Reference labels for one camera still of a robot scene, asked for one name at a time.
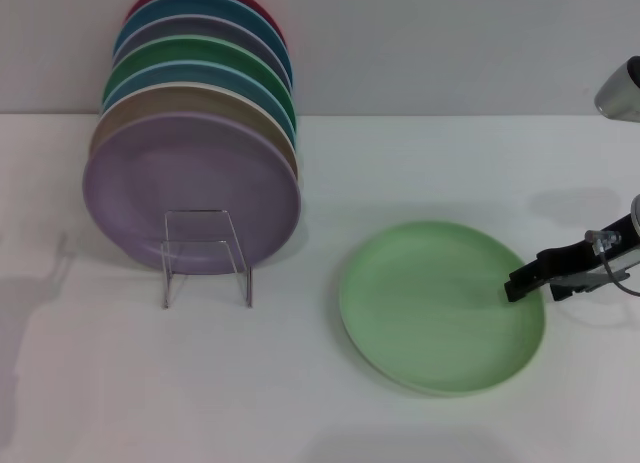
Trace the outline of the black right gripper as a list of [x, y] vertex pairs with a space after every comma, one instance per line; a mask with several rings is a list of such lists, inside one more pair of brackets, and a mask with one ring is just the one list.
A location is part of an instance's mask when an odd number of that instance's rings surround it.
[[[602, 229], [616, 233], [619, 241], [604, 253], [617, 278], [640, 264], [640, 217], [635, 212]], [[517, 302], [548, 284], [553, 300], [566, 300], [574, 294], [591, 293], [612, 282], [603, 268], [597, 268], [593, 249], [586, 241], [539, 252], [536, 259], [509, 275], [504, 284], [509, 302]]]

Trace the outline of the light green plate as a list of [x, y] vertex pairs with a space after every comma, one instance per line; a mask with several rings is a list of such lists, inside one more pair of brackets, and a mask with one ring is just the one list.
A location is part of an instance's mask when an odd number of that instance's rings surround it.
[[394, 226], [346, 261], [341, 320], [363, 358], [394, 382], [438, 396], [484, 392], [522, 371], [545, 334], [541, 293], [512, 303], [504, 290], [521, 264], [467, 226]]

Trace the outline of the clear acrylic plate rack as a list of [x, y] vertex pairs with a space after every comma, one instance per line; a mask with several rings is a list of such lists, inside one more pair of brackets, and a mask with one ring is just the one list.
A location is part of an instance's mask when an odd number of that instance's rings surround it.
[[160, 242], [163, 275], [162, 307], [172, 302], [172, 280], [177, 274], [217, 275], [220, 258], [236, 276], [247, 307], [253, 306], [253, 269], [244, 254], [230, 213], [224, 209], [168, 210]]

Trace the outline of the lilac purple plate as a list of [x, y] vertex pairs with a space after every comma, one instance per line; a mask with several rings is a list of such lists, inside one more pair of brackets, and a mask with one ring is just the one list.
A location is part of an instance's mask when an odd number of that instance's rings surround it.
[[155, 269], [168, 210], [228, 211], [249, 265], [280, 250], [301, 213], [297, 178], [268, 139], [193, 112], [139, 119], [109, 136], [85, 167], [83, 194], [105, 236]]

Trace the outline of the light blue plate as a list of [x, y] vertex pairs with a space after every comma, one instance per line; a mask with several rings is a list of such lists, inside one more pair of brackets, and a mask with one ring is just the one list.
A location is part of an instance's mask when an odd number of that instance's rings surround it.
[[259, 105], [280, 125], [296, 147], [295, 115], [290, 116], [284, 103], [291, 103], [288, 93], [283, 97], [268, 89], [257, 79], [218, 63], [203, 61], [170, 61], [151, 65], [134, 72], [107, 93], [100, 113], [104, 113], [125, 96], [143, 88], [164, 83], [198, 83], [216, 86], [237, 93]]

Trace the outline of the beige plate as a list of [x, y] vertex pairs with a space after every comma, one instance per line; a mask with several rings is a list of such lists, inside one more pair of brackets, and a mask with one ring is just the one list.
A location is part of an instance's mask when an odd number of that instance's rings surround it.
[[137, 90], [117, 101], [100, 117], [89, 152], [122, 126], [164, 113], [195, 112], [218, 115], [244, 125], [268, 139], [299, 174], [293, 139], [265, 109], [250, 99], [222, 87], [196, 83], [163, 83]]

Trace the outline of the dark green plate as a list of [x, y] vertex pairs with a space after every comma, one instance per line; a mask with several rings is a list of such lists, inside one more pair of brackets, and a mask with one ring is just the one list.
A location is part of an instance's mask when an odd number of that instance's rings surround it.
[[159, 63], [193, 60], [228, 66], [261, 83], [283, 106], [295, 123], [296, 114], [290, 91], [263, 60], [240, 46], [212, 37], [170, 36], [145, 43], [120, 60], [106, 82], [101, 103], [134, 73]]

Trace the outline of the grey plate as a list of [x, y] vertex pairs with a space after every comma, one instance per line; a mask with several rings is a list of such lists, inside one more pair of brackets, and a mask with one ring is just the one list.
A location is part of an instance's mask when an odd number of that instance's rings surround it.
[[169, 36], [202, 36], [218, 38], [242, 47], [266, 63], [292, 92], [291, 77], [276, 53], [258, 36], [229, 20], [205, 15], [182, 15], [161, 18], [135, 30], [116, 49], [115, 67], [125, 56], [144, 43]]

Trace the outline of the teal blue plate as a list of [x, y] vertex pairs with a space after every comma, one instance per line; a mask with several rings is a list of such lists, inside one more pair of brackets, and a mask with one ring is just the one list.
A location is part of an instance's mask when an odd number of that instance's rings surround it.
[[251, 31], [276, 53], [293, 85], [293, 69], [287, 45], [260, 14], [237, 0], [153, 0], [137, 10], [126, 23], [122, 23], [112, 55], [135, 30], [161, 18], [180, 15], [218, 17]]

